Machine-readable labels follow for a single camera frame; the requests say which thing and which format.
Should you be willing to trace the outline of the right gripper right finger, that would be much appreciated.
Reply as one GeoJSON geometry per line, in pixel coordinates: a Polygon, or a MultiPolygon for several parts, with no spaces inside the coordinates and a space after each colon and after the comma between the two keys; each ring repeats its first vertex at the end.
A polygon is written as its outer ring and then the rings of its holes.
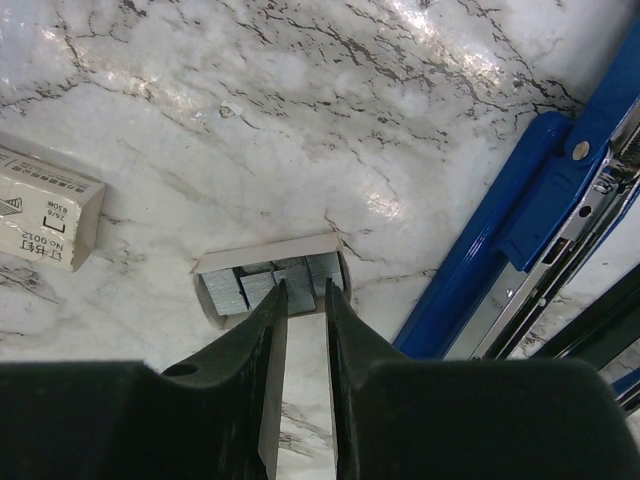
{"type": "Polygon", "coordinates": [[[419,361],[328,284],[340,479],[635,479],[610,388],[576,360],[419,361]]]}

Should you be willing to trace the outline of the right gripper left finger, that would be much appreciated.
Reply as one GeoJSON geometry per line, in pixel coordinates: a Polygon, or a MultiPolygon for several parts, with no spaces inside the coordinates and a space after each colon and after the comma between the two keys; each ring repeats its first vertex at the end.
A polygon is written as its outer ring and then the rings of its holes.
{"type": "Polygon", "coordinates": [[[5,362],[5,479],[272,479],[288,295],[156,372],[137,361],[5,362]]]}

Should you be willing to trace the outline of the staple tray with staples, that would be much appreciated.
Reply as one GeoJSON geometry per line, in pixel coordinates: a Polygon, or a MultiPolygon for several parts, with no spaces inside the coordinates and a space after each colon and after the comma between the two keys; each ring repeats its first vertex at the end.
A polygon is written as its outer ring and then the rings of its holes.
{"type": "Polygon", "coordinates": [[[223,329],[248,318],[280,282],[286,284],[291,317],[324,311],[327,281],[351,296],[344,245],[335,232],[208,252],[191,274],[203,313],[223,329]]]}

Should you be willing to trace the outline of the blue stapler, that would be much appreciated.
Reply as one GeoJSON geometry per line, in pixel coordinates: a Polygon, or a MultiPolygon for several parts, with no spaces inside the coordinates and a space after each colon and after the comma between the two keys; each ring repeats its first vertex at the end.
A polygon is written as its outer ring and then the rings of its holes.
{"type": "Polygon", "coordinates": [[[639,30],[577,119],[537,116],[394,339],[415,359],[505,359],[639,194],[639,30]]]}

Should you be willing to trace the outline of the black stapler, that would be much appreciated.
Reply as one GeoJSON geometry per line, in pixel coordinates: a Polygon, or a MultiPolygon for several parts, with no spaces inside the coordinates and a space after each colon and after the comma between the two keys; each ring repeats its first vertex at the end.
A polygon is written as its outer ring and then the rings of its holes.
{"type": "Polygon", "coordinates": [[[602,370],[638,338],[639,265],[636,265],[532,358],[574,358],[602,370]]]}

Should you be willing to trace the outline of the white staple box sleeve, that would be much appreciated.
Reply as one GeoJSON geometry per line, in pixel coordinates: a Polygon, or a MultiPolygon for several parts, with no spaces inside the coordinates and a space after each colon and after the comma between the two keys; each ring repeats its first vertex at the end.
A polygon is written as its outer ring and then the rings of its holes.
{"type": "Polygon", "coordinates": [[[1,134],[1,251],[77,271],[96,244],[106,193],[79,163],[1,134]]]}

